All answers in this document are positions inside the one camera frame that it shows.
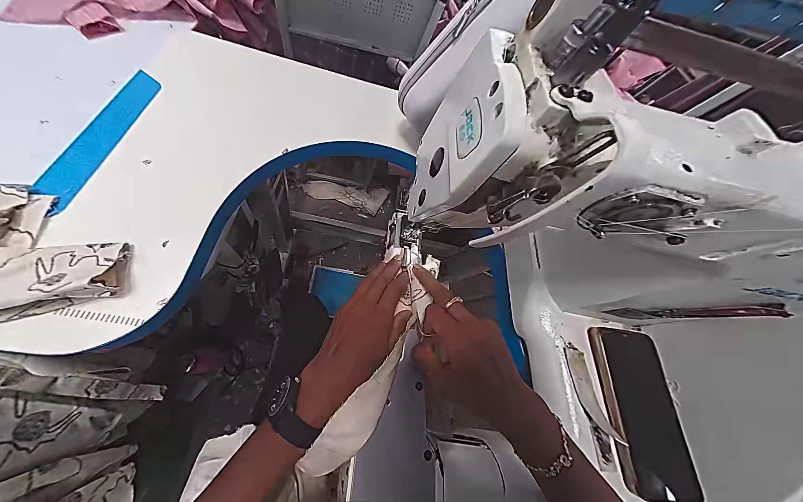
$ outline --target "bracelet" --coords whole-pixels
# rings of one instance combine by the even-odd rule
[[[534,465],[530,465],[528,462],[523,460],[522,457],[519,456],[519,454],[517,454],[519,461],[526,466],[526,469],[528,469],[532,473],[541,474],[545,478],[555,478],[559,476],[560,473],[562,473],[563,469],[572,466],[572,455],[569,453],[568,449],[568,440],[566,439],[568,435],[566,434],[566,429],[563,427],[563,422],[559,419],[557,414],[553,412],[551,413],[553,414],[553,418],[557,419],[557,423],[559,423],[559,432],[562,434],[563,437],[563,452],[559,454],[559,457],[557,457],[557,459],[553,462],[550,468],[535,467]]]

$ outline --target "wristwatch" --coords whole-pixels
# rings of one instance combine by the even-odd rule
[[[296,415],[296,399],[299,397],[299,377],[284,377],[275,389],[269,406],[269,422],[274,432],[298,449],[309,449],[318,438],[321,429],[308,425]]]

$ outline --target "hand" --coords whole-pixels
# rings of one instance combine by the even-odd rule
[[[324,345],[303,370],[297,415],[309,425],[323,427],[404,334],[412,313],[395,314],[409,284],[401,266],[396,258],[373,269],[336,313]]]
[[[501,432],[514,427],[511,412],[537,395],[520,378],[500,329],[475,317],[462,302],[446,310],[444,305],[454,293],[426,269],[415,266],[414,275],[433,297],[424,321],[425,336],[414,348],[420,369],[441,393],[470,413]]]

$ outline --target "white table top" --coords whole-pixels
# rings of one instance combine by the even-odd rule
[[[89,41],[70,25],[0,21],[0,183],[32,184],[170,35],[192,27],[120,25],[126,32]]]
[[[70,354],[153,332],[184,305],[264,172],[334,154],[413,164],[418,136],[393,89],[198,33],[177,33],[142,70],[159,94],[38,242],[128,242],[128,287],[79,305],[81,317],[2,323],[0,350]]]

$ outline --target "pink cloth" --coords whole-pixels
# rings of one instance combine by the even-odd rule
[[[105,6],[96,2],[83,4],[68,11],[64,14],[64,20],[90,40],[123,30]]]
[[[650,75],[659,73],[667,68],[665,63],[657,57],[631,51],[623,51],[615,61],[606,67],[606,73],[612,83],[620,90],[634,88]]]
[[[241,3],[254,14],[261,14],[266,1],[241,0]],[[0,14],[0,20],[67,22],[87,39],[94,39],[122,31],[117,19],[194,20],[195,14],[216,20],[225,28],[247,31],[230,0],[12,0]]]

